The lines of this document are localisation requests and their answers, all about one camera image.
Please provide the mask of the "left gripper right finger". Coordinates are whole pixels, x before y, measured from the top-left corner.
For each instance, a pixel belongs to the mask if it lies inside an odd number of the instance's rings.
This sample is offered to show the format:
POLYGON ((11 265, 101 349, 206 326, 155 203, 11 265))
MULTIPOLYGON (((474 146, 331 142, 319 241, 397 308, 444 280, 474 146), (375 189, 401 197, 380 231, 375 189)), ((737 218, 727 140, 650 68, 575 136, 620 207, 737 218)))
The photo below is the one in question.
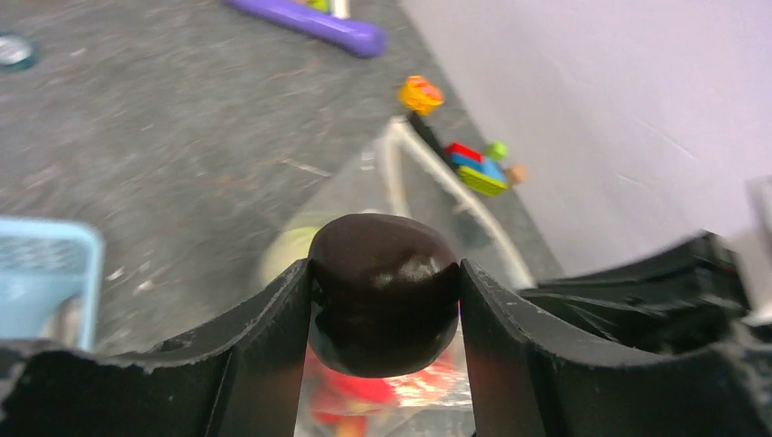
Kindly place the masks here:
POLYGON ((461 265, 461 321, 481 436, 768 436, 771 349, 676 356, 601 339, 461 265))

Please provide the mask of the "green cabbage toy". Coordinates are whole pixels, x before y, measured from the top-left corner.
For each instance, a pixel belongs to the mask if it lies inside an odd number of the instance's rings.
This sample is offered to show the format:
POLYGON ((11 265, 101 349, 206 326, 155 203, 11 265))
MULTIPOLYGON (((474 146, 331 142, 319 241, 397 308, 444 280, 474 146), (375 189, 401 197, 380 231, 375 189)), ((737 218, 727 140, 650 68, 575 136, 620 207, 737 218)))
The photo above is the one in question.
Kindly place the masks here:
POLYGON ((259 283, 267 286, 296 260, 306 258, 315 235, 336 217, 321 212, 294 216, 263 252, 257 270, 259 283))

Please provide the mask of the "dark plum toy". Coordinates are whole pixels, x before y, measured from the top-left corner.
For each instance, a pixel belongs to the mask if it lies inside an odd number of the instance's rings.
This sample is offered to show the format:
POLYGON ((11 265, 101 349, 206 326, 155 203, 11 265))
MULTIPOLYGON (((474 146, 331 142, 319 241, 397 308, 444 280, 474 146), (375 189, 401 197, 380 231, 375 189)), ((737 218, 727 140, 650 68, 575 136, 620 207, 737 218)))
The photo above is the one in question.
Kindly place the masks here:
POLYGON ((309 250, 309 344, 327 367, 386 378, 419 371, 452 342, 459 322, 460 265, 447 239, 410 218, 341 216, 309 250))

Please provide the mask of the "clear polka dot zip bag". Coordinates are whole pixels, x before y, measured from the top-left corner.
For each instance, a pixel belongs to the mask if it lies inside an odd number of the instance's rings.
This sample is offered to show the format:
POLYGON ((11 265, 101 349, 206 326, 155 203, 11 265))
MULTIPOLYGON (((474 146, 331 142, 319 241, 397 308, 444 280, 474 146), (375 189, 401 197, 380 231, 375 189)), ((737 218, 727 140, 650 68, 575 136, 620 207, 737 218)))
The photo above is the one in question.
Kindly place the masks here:
POLYGON ((507 287, 533 278, 497 217, 419 117, 393 117, 264 250, 260 286, 298 259, 314 287, 298 436, 469 436, 462 259, 507 287))

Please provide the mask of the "red pomegranate toy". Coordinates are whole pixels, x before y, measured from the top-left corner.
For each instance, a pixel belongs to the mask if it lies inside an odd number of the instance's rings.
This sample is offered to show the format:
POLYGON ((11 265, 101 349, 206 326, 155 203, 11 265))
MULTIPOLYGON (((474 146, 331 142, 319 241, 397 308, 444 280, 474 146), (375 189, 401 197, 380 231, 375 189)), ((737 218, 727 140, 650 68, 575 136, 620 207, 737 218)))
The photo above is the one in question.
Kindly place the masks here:
POLYGON ((334 371, 312 351, 305 359, 310 384, 304 413, 332 436, 374 436, 390 419, 436 404, 459 380, 450 353, 428 367, 397 377, 362 378, 334 371))

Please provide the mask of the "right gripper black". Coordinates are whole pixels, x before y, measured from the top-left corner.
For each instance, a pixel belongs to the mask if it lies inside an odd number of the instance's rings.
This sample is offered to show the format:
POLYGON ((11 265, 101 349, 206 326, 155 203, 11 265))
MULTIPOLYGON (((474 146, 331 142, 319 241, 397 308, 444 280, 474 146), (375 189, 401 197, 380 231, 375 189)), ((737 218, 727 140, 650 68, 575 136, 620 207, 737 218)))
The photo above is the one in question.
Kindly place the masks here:
POLYGON ((520 295, 593 335, 667 355, 724 339, 750 311, 734 252, 706 231, 648 258, 542 281, 520 295))

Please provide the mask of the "light blue plastic basket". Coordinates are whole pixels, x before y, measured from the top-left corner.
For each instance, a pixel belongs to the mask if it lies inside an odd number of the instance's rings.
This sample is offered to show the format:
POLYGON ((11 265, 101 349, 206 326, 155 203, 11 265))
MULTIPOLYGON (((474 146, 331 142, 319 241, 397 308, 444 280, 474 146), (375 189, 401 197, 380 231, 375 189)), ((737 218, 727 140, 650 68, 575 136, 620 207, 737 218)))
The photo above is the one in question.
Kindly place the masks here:
POLYGON ((80 222, 1 217, 1 337, 38 338, 63 303, 78 298, 74 344, 94 345, 105 241, 80 222))

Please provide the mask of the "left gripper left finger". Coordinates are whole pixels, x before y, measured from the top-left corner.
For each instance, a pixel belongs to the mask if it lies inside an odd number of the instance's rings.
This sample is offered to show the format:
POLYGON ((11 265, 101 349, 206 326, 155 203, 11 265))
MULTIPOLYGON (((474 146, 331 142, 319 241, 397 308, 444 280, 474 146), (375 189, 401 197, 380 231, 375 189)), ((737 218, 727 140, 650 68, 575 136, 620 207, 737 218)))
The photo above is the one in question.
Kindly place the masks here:
POLYGON ((1 344, 4 436, 291 436, 310 324, 308 264, 149 351, 1 344))

